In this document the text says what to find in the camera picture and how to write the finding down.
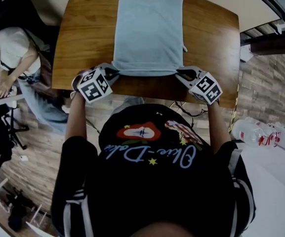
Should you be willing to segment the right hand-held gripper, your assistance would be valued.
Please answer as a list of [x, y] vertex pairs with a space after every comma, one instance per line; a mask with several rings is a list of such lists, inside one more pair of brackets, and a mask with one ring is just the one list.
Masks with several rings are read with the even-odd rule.
[[[223, 93], [216, 79], [209, 72], [204, 72], [204, 70], [197, 66], [181, 67], [177, 72], [175, 77], [184, 86], [190, 88], [189, 93], [197, 100], [212, 105], [219, 100], [219, 97]], [[188, 75], [199, 75], [199, 78], [192, 78]]]

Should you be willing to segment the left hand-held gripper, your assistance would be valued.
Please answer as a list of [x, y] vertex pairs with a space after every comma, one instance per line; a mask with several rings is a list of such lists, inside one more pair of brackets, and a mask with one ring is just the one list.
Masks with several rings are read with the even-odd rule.
[[113, 93], [111, 86], [120, 77], [118, 69], [109, 63], [101, 63], [90, 70], [78, 72], [72, 81], [74, 92], [78, 92], [87, 103], [93, 103]]

